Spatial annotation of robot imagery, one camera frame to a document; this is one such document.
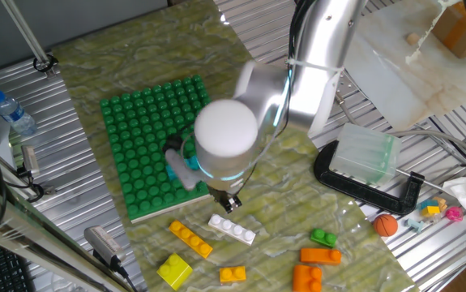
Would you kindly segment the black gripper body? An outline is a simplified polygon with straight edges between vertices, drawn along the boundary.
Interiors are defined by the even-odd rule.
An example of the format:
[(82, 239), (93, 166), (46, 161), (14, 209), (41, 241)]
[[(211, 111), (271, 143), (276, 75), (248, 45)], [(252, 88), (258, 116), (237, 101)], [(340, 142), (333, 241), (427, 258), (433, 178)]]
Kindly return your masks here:
[(227, 191), (222, 191), (215, 189), (214, 187), (208, 186), (209, 194), (215, 198), (215, 201), (220, 204), (233, 203), (237, 200), (236, 194), (228, 193)]

